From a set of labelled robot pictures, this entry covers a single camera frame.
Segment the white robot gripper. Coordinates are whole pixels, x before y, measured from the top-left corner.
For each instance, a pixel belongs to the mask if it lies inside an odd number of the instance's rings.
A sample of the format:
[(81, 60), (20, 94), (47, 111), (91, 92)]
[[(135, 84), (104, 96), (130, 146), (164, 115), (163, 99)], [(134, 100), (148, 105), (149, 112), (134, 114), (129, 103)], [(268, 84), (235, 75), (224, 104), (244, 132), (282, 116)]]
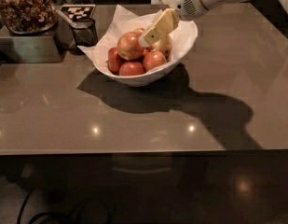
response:
[(169, 8), (162, 11), (139, 37), (139, 44), (150, 47), (165, 38), (178, 26), (180, 19), (192, 21), (207, 13), (208, 9), (201, 0), (160, 0)]

